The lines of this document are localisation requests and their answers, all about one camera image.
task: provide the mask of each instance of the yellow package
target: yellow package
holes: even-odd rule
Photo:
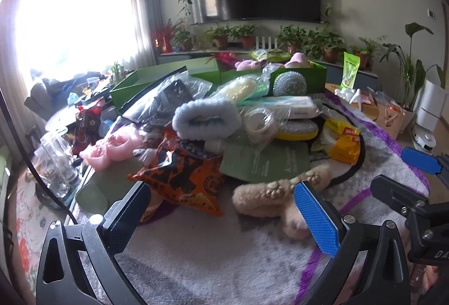
[[[328,118],[320,141],[334,160],[355,165],[360,155],[360,130],[349,123]]]

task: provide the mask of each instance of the white vase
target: white vase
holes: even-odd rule
[[[402,125],[400,126],[399,133],[404,133],[404,131],[407,129],[407,126],[410,124],[410,122],[415,117],[415,112],[410,112],[408,110],[404,110],[404,113],[406,113],[406,116],[404,117]]]

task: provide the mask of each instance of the steel wool scrubber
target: steel wool scrubber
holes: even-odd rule
[[[296,119],[283,122],[276,138],[298,141],[313,139],[317,135],[318,125],[316,125],[313,121],[310,119]]]
[[[304,96],[306,91],[306,79],[299,72],[284,72],[274,80],[273,96]]]

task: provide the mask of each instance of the electrical outlet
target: electrical outlet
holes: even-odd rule
[[[427,16],[435,20],[435,13],[430,9],[427,9]]]

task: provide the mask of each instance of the beige plush slipper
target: beige plush slipper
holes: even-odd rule
[[[232,202],[235,209],[245,215],[259,218],[282,217],[284,232],[293,239],[310,235],[307,224],[293,200],[293,192],[301,181],[309,181],[318,192],[331,182],[328,165],[320,165],[291,180],[238,186]]]

